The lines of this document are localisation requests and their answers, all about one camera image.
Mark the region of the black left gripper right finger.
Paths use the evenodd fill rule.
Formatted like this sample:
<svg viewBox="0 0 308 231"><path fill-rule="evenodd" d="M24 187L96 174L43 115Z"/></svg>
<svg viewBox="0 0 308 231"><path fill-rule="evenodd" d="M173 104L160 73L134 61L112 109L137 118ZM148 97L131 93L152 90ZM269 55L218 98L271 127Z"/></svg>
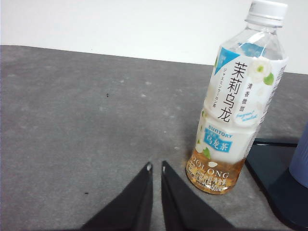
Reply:
<svg viewBox="0 0 308 231"><path fill-rule="evenodd" d="M188 187L167 161L162 162L161 197L167 231L235 230Z"/></svg>

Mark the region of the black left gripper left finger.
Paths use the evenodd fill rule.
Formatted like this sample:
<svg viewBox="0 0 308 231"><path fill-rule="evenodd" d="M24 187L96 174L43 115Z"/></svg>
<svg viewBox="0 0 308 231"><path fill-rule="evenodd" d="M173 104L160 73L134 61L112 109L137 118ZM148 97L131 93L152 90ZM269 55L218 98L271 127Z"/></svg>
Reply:
<svg viewBox="0 0 308 231"><path fill-rule="evenodd" d="M125 189L87 221L82 231L148 231L153 207L153 165L148 162Z"/></svg>

